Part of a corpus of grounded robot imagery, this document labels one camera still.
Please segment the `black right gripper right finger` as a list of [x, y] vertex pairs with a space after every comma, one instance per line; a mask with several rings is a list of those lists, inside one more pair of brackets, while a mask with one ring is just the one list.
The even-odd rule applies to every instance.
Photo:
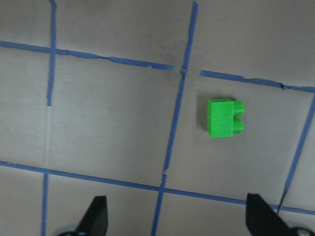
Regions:
[[298, 228], [290, 228], [259, 194], [248, 194], [246, 226], [252, 236], [297, 236]]

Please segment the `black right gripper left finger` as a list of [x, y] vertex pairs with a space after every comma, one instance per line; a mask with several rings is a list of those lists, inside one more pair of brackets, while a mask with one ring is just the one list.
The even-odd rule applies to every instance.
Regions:
[[81, 219], [75, 232], [78, 236], [105, 236], [108, 229], [106, 196], [96, 196]]

